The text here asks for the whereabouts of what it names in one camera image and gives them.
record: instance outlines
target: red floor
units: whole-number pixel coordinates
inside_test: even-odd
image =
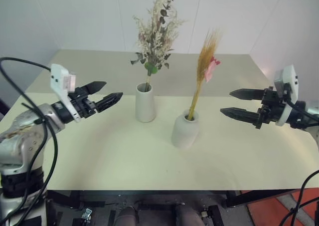
[[[293,193],[297,200],[299,192]],[[302,203],[319,196],[319,188],[306,189],[304,191]],[[283,217],[289,212],[276,198],[263,200],[248,205],[248,209],[253,218],[255,226],[278,226]],[[314,218],[316,203],[309,204],[303,208],[305,212]],[[291,217],[286,221],[284,226],[290,226]],[[295,226],[303,226],[300,221],[295,221]]]

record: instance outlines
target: table surface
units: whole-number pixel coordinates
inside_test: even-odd
[[[54,94],[29,93],[37,103],[53,103]],[[98,100],[102,95],[94,95]],[[0,124],[5,130],[24,110],[20,98]],[[170,136],[175,118],[191,97],[156,97],[157,117],[140,123],[134,96],[123,96],[107,111],[72,122],[58,134],[59,155],[48,185],[53,190],[261,190],[299,188],[319,168],[311,136],[288,125],[251,124],[232,120],[220,108],[256,110],[258,101],[201,97],[200,134],[189,150],[175,148]],[[44,171],[53,155],[50,140]],[[309,187],[318,187],[314,178]]]
[[[174,121],[191,104],[198,55],[173,54],[171,69],[152,77],[157,117],[136,121],[135,85],[143,81],[141,66],[128,65],[132,53],[62,50],[52,63],[77,72],[77,85],[108,81],[101,94],[123,91],[117,105],[80,123],[71,122],[58,134],[59,155],[49,182],[52,190],[264,190],[299,188],[319,168],[319,153],[307,132],[230,119],[220,108],[238,107],[256,112],[260,101],[229,97],[239,88],[266,88],[269,81],[249,56],[219,55],[222,64],[204,85],[196,110],[200,133],[188,150],[171,142]],[[29,87],[37,104],[54,103],[57,97],[42,72]],[[99,100],[103,95],[93,95]],[[0,132],[25,110],[21,98],[0,122]],[[48,173],[53,144],[46,146],[44,171]],[[319,187],[319,177],[308,187]]]

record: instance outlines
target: dried flower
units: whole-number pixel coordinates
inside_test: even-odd
[[[177,11],[171,6],[172,1],[174,0],[156,0],[153,8],[148,10],[151,19],[147,23],[133,16],[139,29],[137,45],[141,52],[137,52],[138,59],[131,63],[144,63],[147,60],[145,67],[148,76],[157,72],[153,68],[160,70],[163,65],[169,68],[168,52],[172,50],[171,46],[178,36],[177,28],[183,23],[177,19]]]
[[[197,78],[196,78],[196,92],[193,97],[193,101],[189,110],[187,119],[192,120],[195,106],[198,101],[199,93],[203,80],[206,79],[208,82],[212,77],[212,72],[217,65],[220,64],[220,61],[216,60],[214,57],[217,45],[219,42],[219,33],[213,31],[210,34],[207,34],[203,48],[199,54],[198,63],[197,63]]]

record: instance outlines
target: black cable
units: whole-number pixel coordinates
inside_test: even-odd
[[[119,205],[119,203],[104,204],[104,206],[107,206],[107,205]]]
[[[31,161],[30,161],[30,164],[28,166],[28,169],[26,171],[26,177],[25,177],[25,182],[26,182],[26,189],[25,189],[25,192],[24,192],[24,196],[23,196],[23,199],[21,201],[21,203],[19,204],[18,207],[16,207],[13,211],[11,211],[5,218],[3,218],[1,221],[0,221],[0,225],[3,225],[9,218],[11,218],[14,214],[16,214],[16,212],[18,212],[22,206],[25,204],[26,202],[26,199],[27,199],[27,196],[28,196],[28,190],[29,190],[29,185],[28,185],[28,181],[29,181],[29,178],[30,178],[30,175],[31,175],[31,170],[32,170],[32,167],[33,167],[33,164],[37,158],[37,156],[39,155],[40,151],[43,149],[43,147],[45,146],[45,143],[46,143],[46,140],[47,140],[47,135],[48,135],[48,131],[47,131],[47,128],[46,128],[46,124],[45,122],[43,121],[43,140],[39,146],[39,148],[36,150],[36,152],[34,153]]]
[[[53,161],[52,161],[52,165],[51,165],[51,169],[49,171],[49,174],[40,190],[40,192],[37,194],[37,196],[33,199],[32,203],[30,204],[30,206],[28,207],[28,209],[24,212],[23,216],[20,218],[20,220],[18,221],[18,223],[16,223],[14,226],[19,226],[21,225],[21,223],[24,221],[24,219],[28,216],[28,214],[30,213],[31,209],[33,208],[33,206],[37,203],[37,201],[39,200],[39,198],[42,196],[42,193],[43,191],[46,189],[46,186],[48,185],[51,177],[52,177],[52,174],[53,174],[53,171],[54,171],[54,168],[55,168],[55,165],[56,165],[56,161],[57,161],[57,158],[58,158],[58,141],[57,141],[57,138],[56,138],[56,135],[55,135],[55,132],[54,132],[54,129],[52,128],[51,124],[49,123],[49,119],[46,119],[46,125],[47,127],[49,128],[49,131],[52,135],[52,139],[53,139],[53,144],[54,144],[54,156],[53,156]]]
[[[319,170],[314,171],[311,175],[309,175],[309,176],[305,179],[303,185],[301,186],[300,193],[299,193],[299,198],[298,198],[296,207],[295,207],[295,209],[294,209],[293,218],[292,218],[292,220],[291,220],[291,226],[293,226],[294,223],[295,223],[295,219],[296,219],[296,216],[297,216],[297,213],[298,213],[298,210],[299,210],[299,205],[300,205],[301,200],[302,200],[302,198],[303,198],[303,194],[304,194],[304,190],[305,190],[306,184],[307,184],[308,181],[309,181],[313,176],[315,176],[316,174],[319,174]]]
[[[318,118],[318,117],[316,117],[315,115],[312,115],[312,114],[308,113],[307,111],[305,111],[305,110],[299,108],[297,105],[295,105],[293,102],[291,102],[290,99],[287,99],[287,100],[286,100],[286,103],[287,103],[291,108],[297,110],[299,113],[301,113],[301,114],[303,114],[303,115],[306,115],[308,118],[310,118],[310,119],[312,119],[312,120],[314,120],[314,121],[319,122],[319,118]]]
[[[38,66],[40,68],[46,69],[48,71],[51,71],[51,69],[49,67],[47,67],[45,65],[41,65],[39,63],[35,63],[35,62],[32,62],[32,61],[29,61],[29,60],[23,60],[23,59],[14,58],[14,57],[2,57],[2,58],[0,58],[0,62],[5,61],[5,60],[23,62],[23,63],[27,63],[27,64],[30,64],[30,65],[35,65],[35,66]]]
[[[312,126],[318,126],[319,123],[311,123],[311,124],[308,124],[307,127],[312,127]]]
[[[313,203],[313,202],[315,202],[315,201],[319,201],[319,197],[316,197],[316,198],[314,198],[314,199],[312,199],[312,200],[309,200],[309,201],[307,201],[307,202],[301,204],[301,205],[299,206],[299,208],[303,208],[304,206],[306,206],[306,205],[308,205],[308,204],[311,204],[311,203]],[[292,209],[292,210],[283,218],[283,220],[281,220],[279,226],[283,226],[284,223],[285,223],[285,221],[286,221],[293,213],[294,213],[294,209]]]
[[[34,200],[32,201],[31,205],[29,206],[29,208],[26,210],[26,212],[24,213],[24,215],[22,216],[22,218],[19,220],[19,222],[16,224],[16,225],[19,225],[21,224],[21,222],[27,217],[28,213],[31,211],[32,207],[34,206],[34,204],[37,202],[37,200],[41,197],[43,191],[45,190],[52,174],[53,174],[53,170],[54,170],[54,167],[55,167],[55,164],[56,164],[56,160],[57,160],[57,139],[56,139],[56,136],[55,136],[55,132],[51,126],[51,124],[49,123],[49,121],[46,119],[46,117],[44,116],[44,114],[41,112],[41,110],[37,107],[37,105],[14,83],[14,81],[7,75],[7,73],[4,71],[3,67],[2,67],[2,62],[5,61],[5,60],[12,60],[12,61],[18,61],[18,62],[23,62],[23,63],[27,63],[27,64],[31,64],[31,65],[35,65],[35,66],[38,66],[38,67],[41,67],[41,68],[44,68],[46,70],[50,70],[50,68],[44,66],[44,65],[41,65],[41,64],[38,64],[38,63],[35,63],[35,62],[32,62],[32,61],[27,61],[27,60],[23,60],[23,59],[18,59],[18,58],[13,58],[13,57],[3,57],[3,58],[0,58],[0,72],[2,73],[2,75],[4,76],[4,78],[9,82],[9,84],[24,98],[26,99],[26,101],[28,101],[30,103],[30,105],[33,107],[29,107],[29,106],[26,106],[27,108],[29,108],[30,110],[32,110],[35,114],[37,114],[40,119],[43,120],[44,124],[48,127],[51,135],[52,135],[52,138],[53,138],[53,142],[54,142],[54,157],[53,157],[53,162],[52,162],[52,166],[51,166],[51,169],[50,169],[50,172],[49,172],[49,175],[46,179],[46,181],[44,182],[44,185],[42,187],[42,189],[40,190],[39,194],[34,198]],[[5,221],[4,219],[0,222],[0,225],[1,224],[4,224]]]

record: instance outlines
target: white vase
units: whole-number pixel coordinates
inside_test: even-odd
[[[174,146],[181,149],[190,148],[199,132],[198,114],[194,112],[193,120],[187,120],[189,110],[178,116],[175,120],[171,141]]]
[[[148,92],[144,92],[145,83],[136,86],[135,117],[141,122],[150,122],[156,116],[153,88],[149,85]]]

